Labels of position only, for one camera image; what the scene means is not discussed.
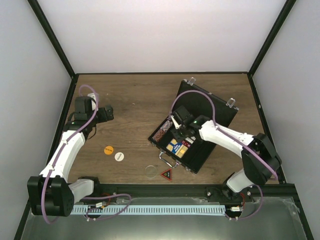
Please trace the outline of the red black chip stack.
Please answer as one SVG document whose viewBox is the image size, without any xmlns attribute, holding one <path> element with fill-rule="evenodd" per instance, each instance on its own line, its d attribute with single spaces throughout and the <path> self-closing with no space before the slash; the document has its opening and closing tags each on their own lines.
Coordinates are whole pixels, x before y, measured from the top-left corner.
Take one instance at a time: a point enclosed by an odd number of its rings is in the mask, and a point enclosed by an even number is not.
<svg viewBox="0 0 320 240">
<path fill-rule="evenodd" d="M 152 137 L 152 139 L 156 142 L 159 142 L 162 137 L 166 134 L 167 130 L 160 128 Z"/>
</svg>

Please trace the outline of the black poker case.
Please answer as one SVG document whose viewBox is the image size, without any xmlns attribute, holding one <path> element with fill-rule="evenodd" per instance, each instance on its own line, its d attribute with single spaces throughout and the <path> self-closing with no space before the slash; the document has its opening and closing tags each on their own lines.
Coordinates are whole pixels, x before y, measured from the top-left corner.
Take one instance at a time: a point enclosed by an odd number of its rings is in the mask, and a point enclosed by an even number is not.
<svg viewBox="0 0 320 240">
<path fill-rule="evenodd" d="M 234 99 L 225 101 L 194 82 L 194 78 L 181 81 L 169 116 L 148 140 L 177 165 L 197 174 L 216 147 L 215 143 L 201 139 L 201 126 L 215 120 L 228 127 L 239 108 L 234 105 Z"/>
</svg>

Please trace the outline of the orange big blind button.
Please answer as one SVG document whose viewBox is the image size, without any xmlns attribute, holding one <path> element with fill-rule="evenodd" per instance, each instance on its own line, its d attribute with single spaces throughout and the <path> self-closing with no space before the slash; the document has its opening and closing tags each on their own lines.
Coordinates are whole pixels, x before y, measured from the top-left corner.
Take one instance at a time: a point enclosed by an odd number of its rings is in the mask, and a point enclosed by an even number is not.
<svg viewBox="0 0 320 240">
<path fill-rule="evenodd" d="M 106 155 L 111 155 L 114 152 L 114 148 L 110 145 L 106 146 L 103 150 Z"/>
</svg>

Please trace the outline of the triangular all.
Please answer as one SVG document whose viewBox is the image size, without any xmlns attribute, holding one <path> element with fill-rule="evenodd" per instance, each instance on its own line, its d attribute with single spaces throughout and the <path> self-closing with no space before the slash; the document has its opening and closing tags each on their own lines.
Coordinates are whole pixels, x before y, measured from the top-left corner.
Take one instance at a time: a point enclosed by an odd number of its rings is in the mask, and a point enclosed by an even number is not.
<svg viewBox="0 0 320 240">
<path fill-rule="evenodd" d="M 164 179 L 168 180 L 168 181 L 172 181 L 173 177 L 172 177 L 172 168 L 169 168 L 165 171 L 163 171 L 161 174 L 160 174 L 161 177 L 163 177 Z"/>
</svg>

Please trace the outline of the white dealer button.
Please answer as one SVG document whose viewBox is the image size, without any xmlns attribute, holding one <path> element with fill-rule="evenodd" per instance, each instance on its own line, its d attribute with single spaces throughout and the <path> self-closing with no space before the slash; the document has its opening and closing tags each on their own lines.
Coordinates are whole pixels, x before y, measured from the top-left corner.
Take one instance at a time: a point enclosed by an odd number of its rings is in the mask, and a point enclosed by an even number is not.
<svg viewBox="0 0 320 240">
<path fill-rule="evenodd" d="M 117 162 L 123 161 L 124 158 L 125 158 L 125 155 L 124 155 L 122 152 L 117 152 L 117 153 L 114 155 L 114 159 L 115 159 Z"/>
</svg>

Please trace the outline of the red die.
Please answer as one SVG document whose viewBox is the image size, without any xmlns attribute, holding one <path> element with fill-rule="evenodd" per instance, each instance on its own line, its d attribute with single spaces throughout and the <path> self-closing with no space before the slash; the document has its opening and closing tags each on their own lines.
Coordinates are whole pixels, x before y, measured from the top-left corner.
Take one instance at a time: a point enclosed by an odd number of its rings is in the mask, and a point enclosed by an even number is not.
<svg viewBox="0 0 320 240">
<path fill-rule="evenodd" d="M 190 144 L 189 142 L 185 141 L 185 140 L 182 141 L 182 144 L 183 144 L 184 146 L 186 146 L 187 148 L 190 148 L 190 147 L 191 147 L 191 144 Z"/>
</svg>

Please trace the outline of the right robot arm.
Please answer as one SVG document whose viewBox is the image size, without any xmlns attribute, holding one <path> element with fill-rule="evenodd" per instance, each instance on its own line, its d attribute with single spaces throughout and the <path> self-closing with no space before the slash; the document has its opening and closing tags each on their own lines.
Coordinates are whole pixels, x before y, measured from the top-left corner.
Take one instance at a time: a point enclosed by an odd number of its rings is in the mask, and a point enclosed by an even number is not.
<svg viewBox="0 0 320 240">
<path fill-rule="evenodd" d="M 279 179 L 277 170 L 282 161 L 265 134 L 241 133 L 204 115 L 182 120 L 171 114 L 169 119 L 173 122 L 177 138 L 184 140 L 197 136 L 202 141 L 219 145 L 241 158 L 242 169 L 232 173 L 221 186 L 225 200 L 232 202 L 240 196 L 243 189 L 254 185 L 263 186 L 271 177 Z"/>
</svg>

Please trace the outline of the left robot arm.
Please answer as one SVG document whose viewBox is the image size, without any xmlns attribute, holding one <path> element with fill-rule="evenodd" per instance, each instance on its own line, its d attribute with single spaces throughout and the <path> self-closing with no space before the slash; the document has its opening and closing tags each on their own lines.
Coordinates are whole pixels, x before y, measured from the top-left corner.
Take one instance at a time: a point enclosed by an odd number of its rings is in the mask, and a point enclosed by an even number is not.
<svg viewBox="0 0 320 240">
<path fill-rule="evenodd" d="M 99 107 L 98 104 L 97 93 L 75 99 L 74 111 L 67 118 L 51 160 L 38 176 L 27 181 L 30 208 L 34 215 L 67 217 L 74 204 L 83 198 L 91 202 L 101 198 L 102 189 L 97 177 L 83 176 L 68 184 L 70 170 L 80 149 L 95 135 L 98 124 L 114 119 L 111 105 Z"/>
</svg>

